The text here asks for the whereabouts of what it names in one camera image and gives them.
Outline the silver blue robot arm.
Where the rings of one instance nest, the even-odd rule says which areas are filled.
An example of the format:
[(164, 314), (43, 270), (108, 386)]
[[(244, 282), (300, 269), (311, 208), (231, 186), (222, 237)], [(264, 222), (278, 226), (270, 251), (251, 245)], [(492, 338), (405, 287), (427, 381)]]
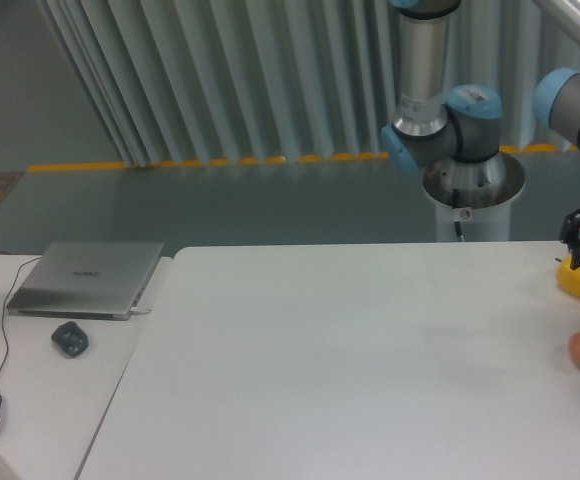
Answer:
[[(506, 241), (512, 202), (525, 184), (519, 161), (500, 149), (503, 116), (499, 94), (467, 84), (442, 91), (449, 20), (457, 1), (395, 1), (405, 45), (399, 64), (400, 99), (381, 138), (404, 171), (421, 171), (436, 209), (440, 242)], [(580, 72), (561, 68), (534, 91), (539, 121), (580, 151)], [(580, 209), (568, 214), (560, 242), (580, 268)]]

